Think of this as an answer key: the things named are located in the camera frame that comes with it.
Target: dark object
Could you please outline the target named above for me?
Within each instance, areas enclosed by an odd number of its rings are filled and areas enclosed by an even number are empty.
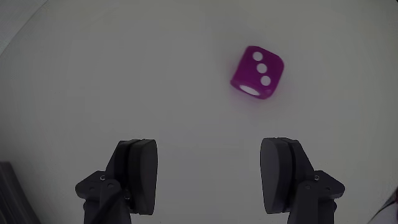
[[[297,140],[262,140],[260,167],[268,214],[290,212],[288,224],[334,223],[334,199],[345,187],[324,171],[314,171]]]
[[[0,162],[0,223],[40,223],[9,162]]]
[[[86,200],[84,224],[131,224],[130,213],[152,215],[155,207],[155,140],[120,141],[105,171],[76,185]]]

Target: die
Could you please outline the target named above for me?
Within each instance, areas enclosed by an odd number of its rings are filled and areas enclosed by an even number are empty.
[[[231,80],[235,88],[259,99],[270,97],[284,70],[282,59],[260,47],[247,47]]]

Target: purple die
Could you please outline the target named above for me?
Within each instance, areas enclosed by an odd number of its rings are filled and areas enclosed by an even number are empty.
[[[249,46],[231,84],[256,98],[266,99],[274,93],[283,71],[284,62],[278,55]]]

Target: white surface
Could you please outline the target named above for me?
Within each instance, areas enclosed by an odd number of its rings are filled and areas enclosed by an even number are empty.
[[[369,224],[398,224],[398,205],[393,204],[381,210]]]
[[[82,223],[75,185],[121,139],[154,138],[153,217],[285,223],[262,204],[264,137],[299,139],[346,186],[336,223],[366,223],[398,185],[393,0],[51,1],[0,58],[0,156],[43,223]],[[279,55],[278,89],[231,87],[244,49]]]
[[[0,55],[47,0],[0,0]]]

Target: white table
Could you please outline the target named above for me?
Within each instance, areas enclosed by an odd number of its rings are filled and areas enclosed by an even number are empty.
[[[366,223],[398,185],[398,3],[49,1],[0,58],[0,156],[43,223],[83,223],[75,185],[117,142],[153,138],[153,217],[285,223],[262,204],[259,146],[298,139],[345,184],[336,223]],[[285,62],[275,94],[229,84],[244,49]]]

